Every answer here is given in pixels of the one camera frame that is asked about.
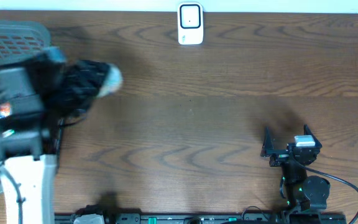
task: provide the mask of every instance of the white wall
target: white wall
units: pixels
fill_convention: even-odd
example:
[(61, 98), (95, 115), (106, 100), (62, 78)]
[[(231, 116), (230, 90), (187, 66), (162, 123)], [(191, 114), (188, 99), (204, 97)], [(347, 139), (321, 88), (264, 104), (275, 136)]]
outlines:
[[(176, 11), (181, 0), (0, 0), (0, 9)], [(206, 12), (358, 13), (358, 0), (199, 0)]]

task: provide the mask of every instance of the wooden table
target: wooden table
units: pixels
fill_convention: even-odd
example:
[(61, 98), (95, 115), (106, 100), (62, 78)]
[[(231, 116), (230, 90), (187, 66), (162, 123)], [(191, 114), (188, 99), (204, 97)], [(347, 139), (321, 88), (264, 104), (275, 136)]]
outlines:
[[(165, 12), (0, 11), (45, 24), (70, 61), (116, 63), (125, 84), (66, 130), (56, 212), (101, 202), (143, 212), (284, 206), (281, 169), (259, 157), (264, 126), (284, 148), (309, 124), (312, 168), (358, 186), (358, 15), (205, 13), (182, 46)], [(328, 211), (350, 221), (358, 195), (331, 180)], [(0, 196), (0, 223), (5, 222)]]

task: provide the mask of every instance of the white device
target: white device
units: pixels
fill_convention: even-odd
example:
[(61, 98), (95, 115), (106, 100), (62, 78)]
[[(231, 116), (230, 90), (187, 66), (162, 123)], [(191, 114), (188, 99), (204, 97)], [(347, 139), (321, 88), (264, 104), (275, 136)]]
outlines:
[[(12, 157), (0, 163), (0, 180), (5, 194), (7, 224), (55, 223), (53, 183), (56, 169), (56, 155), (42, 155), (38, 161), (35, 161), (33, 156)], [(20, 198), (23, 201), (21, 210), (17, 203), (15, 185), (19, 188)]]
[(203, 7), (197, 2), (181, 3), (178, 7), (179, 44), (200, 44), (203, 38)]

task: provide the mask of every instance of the white plastic part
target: white plastic part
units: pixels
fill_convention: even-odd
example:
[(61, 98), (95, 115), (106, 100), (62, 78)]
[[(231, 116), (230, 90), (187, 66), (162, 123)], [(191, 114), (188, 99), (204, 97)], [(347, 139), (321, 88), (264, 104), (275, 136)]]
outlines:
[(295, 136), (294, 139), (297, 147), (311, 147), (316, 145), (311, 135)]
[(117, 92), (122, 86), (121, 71), (117, 66), (110, 64), (110, 71), (99, 90), (98, 98)]
[(76, 218), (74, 224), (104, 224), (104, 218), (102, 215), (97, 214), (83, 215)]
[[(12, 157), (1, 167), (20, 185), (24, 199), (22, 224), (55, 223), (53, 180), (57, 167), (56, 155), (42, 155), (39, 161), (35, 161), (33, 156)], [(17, 224), (19, 207), (15, 188), (5, 175), (0, 175), (0, 179), (5, 194), (7, 224)]]
[(178, 6), (179, 44), (200, 44), (204, 39), (203, 7), (197, 2)]

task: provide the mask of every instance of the sticker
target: sticker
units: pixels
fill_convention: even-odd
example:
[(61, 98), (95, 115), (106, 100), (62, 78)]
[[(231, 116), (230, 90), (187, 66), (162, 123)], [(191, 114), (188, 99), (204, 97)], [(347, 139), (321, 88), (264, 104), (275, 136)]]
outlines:
[(0, 105), (0, 119), (12, 114), (12, 106), (9, 102)]

